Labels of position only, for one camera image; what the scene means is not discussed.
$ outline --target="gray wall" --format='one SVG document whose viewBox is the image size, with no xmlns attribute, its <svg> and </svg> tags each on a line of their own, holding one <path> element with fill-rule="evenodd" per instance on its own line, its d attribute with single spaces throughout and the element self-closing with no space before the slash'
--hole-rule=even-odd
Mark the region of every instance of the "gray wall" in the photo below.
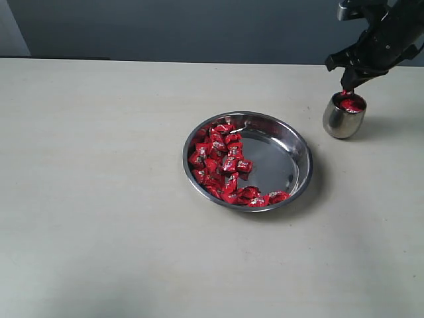
<svg viewBox="0 0 424 318">
<path fill-rule="evenodd" d="M 32 55 L 285 64 L 322 64 L 356 41 L 366 22 L 339 22 L 337 3 L 9 0 Z"/>
</svg>

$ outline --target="stainless steel bowl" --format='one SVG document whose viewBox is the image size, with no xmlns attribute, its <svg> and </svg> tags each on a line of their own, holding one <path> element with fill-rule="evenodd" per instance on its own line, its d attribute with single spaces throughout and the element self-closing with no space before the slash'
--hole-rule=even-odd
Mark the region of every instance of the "stainless steel bowl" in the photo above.
<svg viewBox="0 0 424 318">
<path fill-rule="evenodd" d="M 288 192 L 285 201 L 267 207 L 232 205 L 210 195 L 191 174 L 188 162 L 199 131 L 212 125 L 233 124 L 242 135 L 243 154 L 254 162 L 248 181 L 238 179 L 238 187 L 256 186 L 263 194 L 276 190 Z M 183 149 L 183 165 L 191 184 L 207 199 L 230 209 L 262 212 L 285 206 L 305 191 L 312 177 L 312 155 L 301 135 L 286 123 L 260 113 L 237 111 L 207 119 L 188 136 Z"/>
</svg>

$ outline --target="pile of red candies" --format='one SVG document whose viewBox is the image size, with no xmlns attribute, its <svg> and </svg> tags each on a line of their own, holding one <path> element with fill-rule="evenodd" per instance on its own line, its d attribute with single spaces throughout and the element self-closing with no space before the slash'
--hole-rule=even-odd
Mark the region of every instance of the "pile of red candies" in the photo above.
<svg viewBox="0 0 424 318">
<path fill-rule="evenodd" d="M 232 124 L 202 129 L 188 161 L 197 182 L 211 195 L 230 204 L 265 207 L 287 199 L 284 191 L 260 195 L 257 187 L 237 189 L 237 180 L 248 179 L 253 162 L 243 156 L 241 135 Z"/>
</svg>

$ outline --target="metal cup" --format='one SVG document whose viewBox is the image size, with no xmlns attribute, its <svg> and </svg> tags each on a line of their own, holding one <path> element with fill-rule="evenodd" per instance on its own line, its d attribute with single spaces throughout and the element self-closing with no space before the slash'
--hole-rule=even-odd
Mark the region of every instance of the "metal cup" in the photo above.
<svg viewBox="0 0 424 318">
<path fill-rule="evenodd" d="M 354 111 L 341 107 L 344 99 L 354 99 L 357 109 Z M 325 131 L 334 138 L 345 139 L 353 136 L 364 120 L 366 110 L 365 100 L 355 94 L 336 93 L 330 99 L 323 116 Z"/>
</svg>

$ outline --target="table surface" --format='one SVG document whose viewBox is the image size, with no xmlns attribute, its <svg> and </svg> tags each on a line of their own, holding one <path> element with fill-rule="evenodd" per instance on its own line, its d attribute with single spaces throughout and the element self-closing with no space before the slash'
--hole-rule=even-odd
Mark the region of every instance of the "table surface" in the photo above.
<svg viewBox="0 0 424 318">
<path fill-rule="evenodd" d="M 0 316 L 422 317 L 424 69 L 358 89 L 360 132 L 321 118 L 324 66 L 0 60 Z M 182 148 L 258 111 L 309 143 L 297 201 L 240 214 L 200 196 Z"/>
</svg>

